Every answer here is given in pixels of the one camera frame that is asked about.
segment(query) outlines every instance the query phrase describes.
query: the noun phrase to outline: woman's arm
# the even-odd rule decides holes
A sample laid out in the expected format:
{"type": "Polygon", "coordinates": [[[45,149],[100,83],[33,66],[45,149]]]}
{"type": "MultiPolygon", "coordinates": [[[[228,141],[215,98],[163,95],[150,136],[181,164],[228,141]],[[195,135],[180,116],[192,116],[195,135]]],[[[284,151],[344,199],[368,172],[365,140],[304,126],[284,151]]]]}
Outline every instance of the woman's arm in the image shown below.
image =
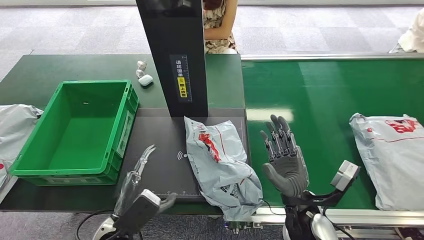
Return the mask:
{"type": "Polygon", "coordinates": [[[237,0],[226,0],[225,14],[222,17],[221,26],[204,30],[204,39],[219,40],[228,39],[236,19],[237,0]]]}

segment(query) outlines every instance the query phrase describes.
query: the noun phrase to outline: yellow label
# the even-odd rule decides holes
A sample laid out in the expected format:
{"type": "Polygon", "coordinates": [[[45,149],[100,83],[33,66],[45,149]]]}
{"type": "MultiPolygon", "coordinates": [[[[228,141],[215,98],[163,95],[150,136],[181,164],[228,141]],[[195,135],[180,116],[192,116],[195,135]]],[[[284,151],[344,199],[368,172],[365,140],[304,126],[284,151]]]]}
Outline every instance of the yellow label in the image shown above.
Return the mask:
{"type": "Polygon", "coordinates": [[[184,77],[177,77],[179,96],[181,98],[187,98],[186,81],[184,77]]]}

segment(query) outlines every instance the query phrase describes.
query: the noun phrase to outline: gray carpet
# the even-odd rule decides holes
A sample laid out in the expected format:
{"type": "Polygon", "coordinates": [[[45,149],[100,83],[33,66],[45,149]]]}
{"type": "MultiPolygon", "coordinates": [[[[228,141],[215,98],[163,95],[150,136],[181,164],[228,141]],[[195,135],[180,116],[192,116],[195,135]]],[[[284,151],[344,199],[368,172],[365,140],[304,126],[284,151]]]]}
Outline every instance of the gray carpet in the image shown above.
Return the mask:
{"type": "MultiPolygon", "coordinates": [[[[0,213],[0,234],[8,240],[74,240],[74,231],[85,214],[0,213]]],[[[95,216],[81,227],[80,238],[90,240],[107,215],[95,216]]],[[[207,216],[159,216],[143,229],[144,240],[276,240],[281,226],[246,229],[235,235],[225,230],[223,219],[207,216]]]]}
{"type": "MultiPolygon", "coordinates": [[[[422,7],[239,6],[233,33],[241,54],[386,53],[422,7]]],[[[149,53],[135,6],[0,8],[0,81],[26,54],[149,53]]],[[[106,216],[81,229],[87,240],[106,216]]],[[[72,240],[72,213],[0,213],[0,239],[72,240]]],[[[160,216],[147,240],[273,240],[281,226],[225,231],[222,218],[160,216]]]]}

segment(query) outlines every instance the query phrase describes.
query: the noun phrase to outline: cable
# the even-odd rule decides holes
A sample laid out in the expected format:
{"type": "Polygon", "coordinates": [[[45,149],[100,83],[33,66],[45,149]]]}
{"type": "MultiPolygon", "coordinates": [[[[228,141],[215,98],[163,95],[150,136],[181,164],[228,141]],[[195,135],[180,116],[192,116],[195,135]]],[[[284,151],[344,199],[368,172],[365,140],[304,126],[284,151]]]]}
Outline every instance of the cable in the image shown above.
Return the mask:
{"type": "MultiPolygon", "coordinates": [[[[75,233],[74,233],[74,237],[75,237],[75,239],[76,240],[81,240],[80,239],[80,236],[79,236],[79,233],[80,233],[80,228],[81,228],[81,226],[88,220],[88,219],[90,219],[91,217],[93,217],[93,216],[96,216],[96,215],[100,215],[100,214],[112,214],[112,213],[114,213],[114,211],[111,211],[111,210],[100,210],[100,211],[96,211],[96,212],[93,212],[93,213],[91,213],[91,214],[89,214],[88,216],[86,216],[80,223],[79,223],[79,225],[78,225],[78,227],[75,229],[75,233]]],[[[117,236],[118,236],[118,234],[119,234],[119,232],[117,232],[117,233],[115,233],[113,236],[111,236],[111,237],[109,237],[108,239],[106,239],[106,240],[112,240],[113,238],[116,238],[117,236]]]]}
{"type": "Polygon", "coordinates": [[[341,227],[339,227],[339,226],[337,226],[334,222],[332,222],[327,216],[326,216],[326,211],[327,211],[327,209],[328,209],[329,207],[328,206],[325,206],[324,207],[324,209],[322,210],[322,215],[324,216],[324,217],[326,217],[329,221],[330,221],[330,223],[333,225],[333,227],[335,227],[337,230],[340,230],[342,233],[344,233],[346,236],[348,236],[351,240],[355,240],[355,238],[350,234],[350,233],[348,233],[346,230],[344,230],[343,228],[341,228],[341,227]]]}
{"type": "Polygon", "coordinates": [[[275,215],[279,215],[279,216],[284,216],[284,215],[286,215],[285,213],[283,213],[283,214],[278,214],[278,213],[273,212],[273,209],[271,208],[270,203],[269,203],[269,202],[267,202],[267,201],[265,201],[265,200],[263,200],[263,201],[264,201],[264,202],[268,205],[269,210],[271,211],[271,213],[273,213],[273,214],[275,214],[275,215]]]}

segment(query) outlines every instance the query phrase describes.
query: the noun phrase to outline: plastic mailer bag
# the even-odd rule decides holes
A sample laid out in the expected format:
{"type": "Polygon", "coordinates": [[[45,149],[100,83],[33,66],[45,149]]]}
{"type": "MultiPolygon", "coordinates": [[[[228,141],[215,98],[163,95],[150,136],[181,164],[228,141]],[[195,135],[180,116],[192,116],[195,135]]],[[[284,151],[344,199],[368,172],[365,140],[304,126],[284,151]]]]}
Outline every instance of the plastic mailer bag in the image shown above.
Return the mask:
{"type": "Polygon", "coordinates": [[[8,174],[31,132],[43,113],[33,106],[0,106],[0,203],[18,179],[8,174]]]}
{"type": "Polygon", "coordinates": [[[349,120],[380,210],[424,210],[424,128],[408,115],[349,120]]]}
{"type": "Polygon", "coordinates": [[[251,216],[262,203],[262,186],[231,121],[214,126],[184,117],[187,155],[200,192],[221,208],[226,221],[251,216]]]}

